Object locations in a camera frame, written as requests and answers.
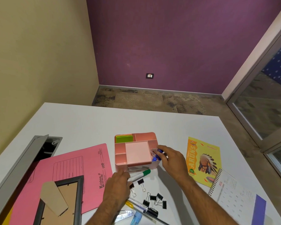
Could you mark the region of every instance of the spiral binding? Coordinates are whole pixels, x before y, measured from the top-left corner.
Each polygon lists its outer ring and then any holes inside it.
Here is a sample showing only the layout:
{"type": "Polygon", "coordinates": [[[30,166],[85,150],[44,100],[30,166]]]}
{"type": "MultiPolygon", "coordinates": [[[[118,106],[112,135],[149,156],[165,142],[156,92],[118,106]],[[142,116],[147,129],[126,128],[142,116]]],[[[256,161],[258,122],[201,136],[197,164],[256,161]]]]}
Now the spiral binding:
{"type": "Polygon", "coordinates": [[[217,175],[216,175],[216,177],[215,177],[215,179],[214,179],[214,182],[213,182],[213,184],[212,184],[212,186],[211,186],[211,188],[210,188],[210,190],[209,190],[209,192],[208,192],[208,196],[211,197],[211,195],[212,195],[212,193],[213,193],[213,191],[214,191],[214,189],[215,189],[215,186],[216,186],[216,184],[217,184],[217,181],[219,180],[219,178],[220,178],[220,176],[221,176],[221,173],[222,173],[222,169],[220,168],[220,169],[218,169],[218,173],[217,173],[217,175]]]}

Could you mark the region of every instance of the pink file folder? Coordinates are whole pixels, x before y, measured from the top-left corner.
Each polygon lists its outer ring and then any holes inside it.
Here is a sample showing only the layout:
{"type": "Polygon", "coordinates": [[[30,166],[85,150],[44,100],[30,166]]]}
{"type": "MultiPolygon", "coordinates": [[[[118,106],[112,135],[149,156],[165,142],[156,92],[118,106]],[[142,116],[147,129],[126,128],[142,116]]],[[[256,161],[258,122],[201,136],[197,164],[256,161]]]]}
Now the pink file folder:
{"type": "Polygon", "coordinates": [[[13,206],[9,225],[32,225],[42,184],[84,175],[82,212],[97,208],[106,181],[112,176],[106,144],[53,156],[39,161],[13,206]]]}

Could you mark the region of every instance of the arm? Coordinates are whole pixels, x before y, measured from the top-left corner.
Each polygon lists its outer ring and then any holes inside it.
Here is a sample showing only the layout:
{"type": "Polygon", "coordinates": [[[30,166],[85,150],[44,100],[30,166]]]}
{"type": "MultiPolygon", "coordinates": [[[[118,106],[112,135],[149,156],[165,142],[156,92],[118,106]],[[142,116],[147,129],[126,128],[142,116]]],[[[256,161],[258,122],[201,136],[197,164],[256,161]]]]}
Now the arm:
{"type": "Polygon", "coordinates": [[[117,211],[123,207],[129,197],[131,182],[127,182],[128,178],[130,178],[130,174],[120,170],[107,180],[103,201],[86,225],[110,225],[112,223],[117,211]]]}
{"type": "Polygon", "coordinates": [[[168,156],[167,158],[163,153],[156,152],[162,160],[162,166],[176,180],[184,192],[201,225],[237,225],[228,213],[188,175],[185,158],[179,151],[164,145],[158,145],[158,148],[163,150],[168,156]]]}

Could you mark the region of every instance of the green marker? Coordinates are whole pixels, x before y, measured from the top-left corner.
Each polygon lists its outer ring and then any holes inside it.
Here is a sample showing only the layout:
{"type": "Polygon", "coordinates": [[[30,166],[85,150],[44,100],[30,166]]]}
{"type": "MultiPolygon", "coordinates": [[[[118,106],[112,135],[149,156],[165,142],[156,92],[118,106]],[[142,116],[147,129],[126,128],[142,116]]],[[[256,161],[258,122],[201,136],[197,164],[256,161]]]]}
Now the green marker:
{"type": "Polygon", "coordinates": [[[139,173],[139,174],[137,174],[137,175],[135,175],[135,176],[133,176],[133,177],[131,177],[131,178],[128,178],[128,181],[134,182],[134,181],[136,181],[136,180],[138,180],[138,179],[140,179],[140,178],[142,178],[142,177],[144,177],[144,176],[146,176],[146,175],[148,175],[148,174],[150,174],[150,173],[151,173],[151,170],[150,170],[150,169],[145,170],[145,171],[143,171],[142,173],[139,173]]]}

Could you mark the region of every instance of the yellow notebook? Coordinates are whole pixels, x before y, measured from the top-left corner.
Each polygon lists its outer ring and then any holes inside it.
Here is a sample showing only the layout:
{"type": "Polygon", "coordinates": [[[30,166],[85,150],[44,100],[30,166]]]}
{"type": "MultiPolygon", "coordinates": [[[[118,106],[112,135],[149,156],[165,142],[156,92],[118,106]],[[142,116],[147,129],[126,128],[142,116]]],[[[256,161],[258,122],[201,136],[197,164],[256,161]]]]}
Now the yellow notebook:
{"type": "Polygon", "coordinates": [[[220,148],[189,137],[186,165],[188,174],[195,181],[211,187],[218,170],[222,168],[220,148]]]}

